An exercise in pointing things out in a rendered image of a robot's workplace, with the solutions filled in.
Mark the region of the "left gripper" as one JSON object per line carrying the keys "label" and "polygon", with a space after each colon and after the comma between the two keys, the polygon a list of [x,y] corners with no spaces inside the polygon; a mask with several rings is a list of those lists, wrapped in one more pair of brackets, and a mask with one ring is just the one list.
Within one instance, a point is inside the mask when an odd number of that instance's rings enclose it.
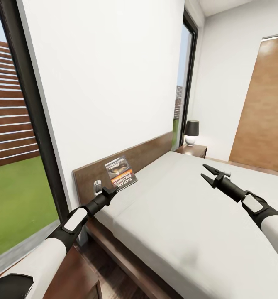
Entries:
{"label": "left gripper", "polygon": [[105,206],[110,205],[110,201],[117,194],[116,191],[118,188],[119,187],[117,186],[113,189],[110,189],[111,191],[107,187],[102,188],[102,193],[100,193],[96,198],[93,199],[93,201],[96,203],[99,209],[102,209]]}

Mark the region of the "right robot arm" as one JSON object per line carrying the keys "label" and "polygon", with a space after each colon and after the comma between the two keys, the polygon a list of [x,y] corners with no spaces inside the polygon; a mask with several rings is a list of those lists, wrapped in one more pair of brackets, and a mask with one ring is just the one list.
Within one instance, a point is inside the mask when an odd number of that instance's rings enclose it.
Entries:
{"label": "right robot arm", "polygon": [[242,207],[251,219],[261,229],[276,253],[278,254],[278,211],[269,206],[267,202],[250,191],[243,191],[231,182],[232,172],[221,172],[214,167],[203,164],[210,171],[215,180],[201,173],[201,176],[212,186],[232,198],[236,203],[242,202]]}

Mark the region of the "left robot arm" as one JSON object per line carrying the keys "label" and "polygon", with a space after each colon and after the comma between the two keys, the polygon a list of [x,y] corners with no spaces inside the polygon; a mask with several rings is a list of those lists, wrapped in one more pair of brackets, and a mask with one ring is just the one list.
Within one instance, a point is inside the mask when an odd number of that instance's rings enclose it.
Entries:
{"label": "left robot arm", "polygon": [[76,241],[88,216],[92,218],[117,194],[117,189],[94,183],[95,198],[72,210],[67,218],[26,257],[0,277],[0,299],[43,299],[54,275]]}

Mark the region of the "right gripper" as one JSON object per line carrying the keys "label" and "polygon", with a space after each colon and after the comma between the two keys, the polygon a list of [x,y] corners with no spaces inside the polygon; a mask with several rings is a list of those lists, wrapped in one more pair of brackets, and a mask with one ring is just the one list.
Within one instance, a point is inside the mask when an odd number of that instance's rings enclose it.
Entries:
{"label": "right gripper", "polygon": [[204,175],[201,173],[201,176],[212,186],[212,188],[218,188],[220,191],[222,191],[224,194],[229,196],[234,189],[237,188],[237,185],[232,183],[231,181],[227,180],[224,175],[224,172],[219,171],[218,169],[215,169],[214,167],[208,166],[206,164],[203,164],[203,166],[210,171],[214,176],[217,175],[215,180],[211,179],[210,177]]}

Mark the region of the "hardback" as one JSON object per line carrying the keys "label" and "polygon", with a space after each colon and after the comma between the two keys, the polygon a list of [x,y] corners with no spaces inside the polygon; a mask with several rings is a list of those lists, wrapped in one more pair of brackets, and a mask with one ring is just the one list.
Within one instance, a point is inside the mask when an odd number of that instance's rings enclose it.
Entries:
{"label": "hardback", "polygon": [[123,155],[105,165],[114,187],[119,187],[117,193],[138,181],[132,168]]}

